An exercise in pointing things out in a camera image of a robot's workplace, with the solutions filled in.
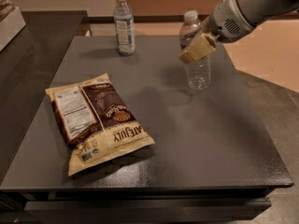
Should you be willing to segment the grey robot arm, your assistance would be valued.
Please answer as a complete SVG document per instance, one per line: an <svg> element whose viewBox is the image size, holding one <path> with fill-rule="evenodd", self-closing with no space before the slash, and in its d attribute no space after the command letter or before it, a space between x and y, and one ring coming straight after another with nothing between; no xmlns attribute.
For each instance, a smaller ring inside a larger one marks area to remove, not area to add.
<svg viewBox="0 0 299 224"><path fill-rule="evenodd" d="M298 8L299 0L220 0L179 58L186 64L201 60L218 43L233 43L265 21Z"/></svg>

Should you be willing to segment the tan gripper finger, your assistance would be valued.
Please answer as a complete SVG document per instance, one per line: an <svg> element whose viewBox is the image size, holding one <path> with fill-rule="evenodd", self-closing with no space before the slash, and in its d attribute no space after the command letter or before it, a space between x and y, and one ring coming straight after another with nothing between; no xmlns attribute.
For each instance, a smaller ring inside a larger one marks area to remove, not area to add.
<svg viewBox="0 0 299 224"><path fill-rule="evenodd" d="M193 63L216 50L216 38L211 33L197 35L179 54L184 63Z"/></svg>

